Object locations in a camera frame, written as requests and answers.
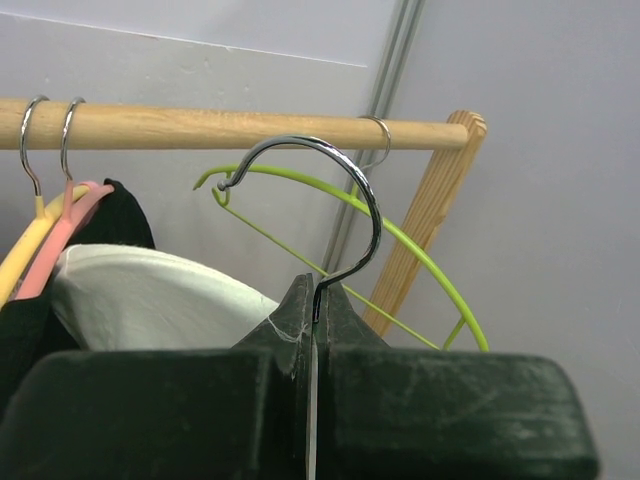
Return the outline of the pink hanger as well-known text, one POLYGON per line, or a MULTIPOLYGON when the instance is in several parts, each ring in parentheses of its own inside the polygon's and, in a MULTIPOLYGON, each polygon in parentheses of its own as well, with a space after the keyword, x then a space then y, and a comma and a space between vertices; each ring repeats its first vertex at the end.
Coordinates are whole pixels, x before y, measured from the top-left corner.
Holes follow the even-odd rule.
POLYGON ((96 211, 100 201, 114 192, 111 185, 99 185, 95 182, 84 182, 78 187, 86 186, 88 192, 78 200, 73 199, 75 187, 73 176, 68 166, 69 132, 73 115, 77 107, 84 103, 82 97, 75 97, 67 107, 61 136, 60 164, 66 177, 65 191, 63 194, 62 211, 59 219, 54 223, 51 231, 44 240, 31 262, 15 296, 16 300, 26 300, 39 296, 46 286, 56 262, 65 249, 73 234, 84 225, 96 211))

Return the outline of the white t shirt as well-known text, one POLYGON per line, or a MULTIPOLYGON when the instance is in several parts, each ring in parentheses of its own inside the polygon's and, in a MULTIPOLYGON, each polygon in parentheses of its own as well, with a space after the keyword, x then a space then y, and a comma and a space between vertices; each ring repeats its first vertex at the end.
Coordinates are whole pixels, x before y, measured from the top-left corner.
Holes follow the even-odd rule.
POLYGON ((278 305, 218 270, 142 247, 74 245, 54 267, 54 313, 92 351, 229 348, 278 305))

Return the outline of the plain black t shirt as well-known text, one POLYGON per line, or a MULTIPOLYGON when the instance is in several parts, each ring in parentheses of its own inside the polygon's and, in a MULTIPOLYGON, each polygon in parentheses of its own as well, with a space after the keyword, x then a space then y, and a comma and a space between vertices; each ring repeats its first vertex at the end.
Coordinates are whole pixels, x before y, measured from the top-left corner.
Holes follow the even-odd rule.
MULTIPOLYGON (((76 231, 68 246, 116 244, 155 249, 149 222, 135 196, 119 181, 105 179, 113 192, 100 201, 97 211, 76 231)), ((43 292, 13 300, 1 309, 1 408, 5 409, 20 383, 42 358, 59 351, 78 350, 52 307, 53 282, 43 292)))

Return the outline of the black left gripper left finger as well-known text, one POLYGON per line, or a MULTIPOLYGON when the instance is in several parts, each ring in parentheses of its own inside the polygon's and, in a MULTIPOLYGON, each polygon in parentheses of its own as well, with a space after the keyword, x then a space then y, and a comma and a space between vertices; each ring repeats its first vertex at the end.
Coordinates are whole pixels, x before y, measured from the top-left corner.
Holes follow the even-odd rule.
POLYGON ((5 479, 307 477, 310 275, 229 349, 61 351, 1 421, 5 479))

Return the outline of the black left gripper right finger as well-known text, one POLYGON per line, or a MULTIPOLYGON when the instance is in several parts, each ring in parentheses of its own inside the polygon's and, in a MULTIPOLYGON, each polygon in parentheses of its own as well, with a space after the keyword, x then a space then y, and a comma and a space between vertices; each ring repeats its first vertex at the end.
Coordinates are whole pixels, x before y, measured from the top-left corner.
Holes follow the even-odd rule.
POLYGON ((393 348, 340 285, 322 298, 320 479, 594 479, 577 391, 532 355, 393 348))

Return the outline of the mint green hanger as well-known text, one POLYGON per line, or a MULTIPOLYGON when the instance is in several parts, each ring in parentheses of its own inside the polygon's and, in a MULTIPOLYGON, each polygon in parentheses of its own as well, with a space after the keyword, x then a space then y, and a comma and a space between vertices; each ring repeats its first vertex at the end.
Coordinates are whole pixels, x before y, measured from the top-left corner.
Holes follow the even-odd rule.
POLYGON ((321 299, 324 291, 332 284, 339 282, 352 274, 363 269, 375 256, 380 245, 382 234, 382 215, 379 210, 378 201, 372 190, 372 187, 360 170, 360 168, 343 152, 341 152, 335 146, 328 142, 316 137, 288 134, 278 135, 271 138, 267 138, 256 145, 254 145, 243 157, 241 163, 233 172, 229 179, 220 180, 217 183, 217 190, 219 192, 227 192, 232 187, 238 185, 246 176, 249 171, 249 167, 253 162, 265 151, 275 148, 276 146, 302 146, 312 150, 316 150, 338 164, 344 169, 351 177, 353 182, 357 185, 361 193, 363 194, 367 206, 369 209, 370 218, 372 221, 372 234, 369 245, 364 255, 351 267, 334 272, 328 276, 325 276, 319 281, 316 286, 313 297, 313 322, 317 323, 320 316, 321 299))

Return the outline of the lime green hanger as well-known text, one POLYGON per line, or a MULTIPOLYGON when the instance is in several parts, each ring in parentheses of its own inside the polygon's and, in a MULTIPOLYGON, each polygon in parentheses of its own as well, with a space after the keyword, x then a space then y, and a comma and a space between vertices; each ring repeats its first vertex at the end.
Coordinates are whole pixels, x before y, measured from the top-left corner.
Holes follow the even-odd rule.
MULTIPOLYGON (((346 192, 339 190, 337 187, 332 186, 318 178, 305 175, 294 170, 290 170, 282 167, 270 166, 270 165, 254 165, 249 168, 249 171, 252 173, 277 176, 277 177, 285 178, 288 180, 292 180, 294 182, 308 185, 316 190, 329 194, 343 201, 346 204, 351 205, 356 210, 359 210, 361 213, 367 216, 370 215, 369 208, 366 206, 366 204, 363 201, 357 199, 355 195, 347 194, 346 192)), ((303 263, 311 267, 316 272, 322 275, 326 274, 326 271, 324 271, 321 267, 319 267, 315 263, 305 258, 299 252, 287 246, 286 244, 276 239, 273 235, 269 234, 267 231, 265 231, 261 227, 255 225, 254 223, 252 223, 242 215, 238 214, 236 211, 232 210, 229 206, 230 198, 231 198, 229 193, 226 193, 224 197, 221 197, 220 193, 216 190, 215 187, 211 189, 211 193, 216 203, 221 208, 226 210, 228 213, 232 214, 233 216, 235 216, 236 218, 244 222, 246 225, 253 228, 255 231, 262 234, 263 236, 271 240, 273 243, 283 248, 286 252, 293 255, 298 260, 302 261, 303 263)), ((416 242, 414 242, 404 231, 402 231, 399 227, 397 227, 393 222, 389 221, 387 218, 383 218, 383 228, 388 233, 390 233, 402 245, 401 247, 402 253, 408 253, 410 260, 417 260, 419 265, 422 265, 426 270, 430 272, 431 276, 439 283, 440 287, 444 290, 444 292, 448 295, 452 303, 456 306, 457 310, 461 315, 460 320, 456 323, 455 327, 452 329, 451 333, 445 340, 443 346, 438 347, 436 344, 426 339, 424 336, 420 335, 415 330, 406 326, 402 322, 399 322, 398 320, 396 320, 389 312, 385 311, 384 309, 381 309, 378 304, 365 299, 362 295, 355 292, 353 289, 351 289, 347 285, 343 286, 344 290, 349 294, 351 294, 356 299, 363 302, 366 306, 372 307, 376 313, 381 314, 386 320, 389 320, 391 323, 399 326, 406 333, 413 336, 414 338, 416 338, 417 340, 419 340, 420 342, 422 342, 423 344, 427 345, 432 349, 448 350, 451 347, 455 338, 458 336, 458 334, 462 330, 462 328, 464 326, 467 326, 469 330, 472 332, 474 339, 476 341, 476 344, 479 347, 479 350, 488 352, 489 343, 486 339, 486 336, 480 324, 476 320, 474 314, 472 313, 470 307, 467 305, 466 301, 463 299, 461 294, 457 291, 453 283, 446 277, 444 272, 439 268, 439 266, 429 257, 428 254, 424 252, 423 249, 421 249, 418 246, 416 242)))

